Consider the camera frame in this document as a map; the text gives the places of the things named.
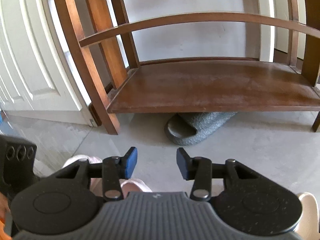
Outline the person left hand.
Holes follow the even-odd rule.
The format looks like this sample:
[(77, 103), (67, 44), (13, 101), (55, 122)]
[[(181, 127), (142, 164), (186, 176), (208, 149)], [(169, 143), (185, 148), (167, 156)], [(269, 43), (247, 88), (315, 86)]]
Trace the person left hand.
[(0, 193), (0, 219), (5, 220), (6, 214), (10, 212), (7, 197)]

